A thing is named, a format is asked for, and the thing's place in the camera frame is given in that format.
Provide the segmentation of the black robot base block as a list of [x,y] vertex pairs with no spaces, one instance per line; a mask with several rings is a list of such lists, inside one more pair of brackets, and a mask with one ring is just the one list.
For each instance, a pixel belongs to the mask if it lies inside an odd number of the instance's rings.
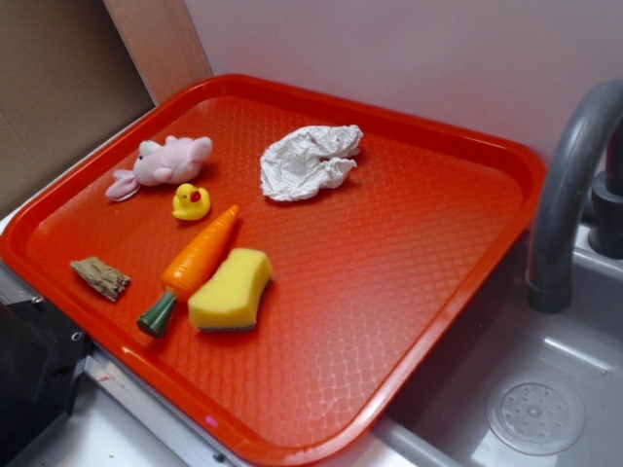
[[15,466],[72,413],[91,339],[51,302],[1,306],[1,464]]

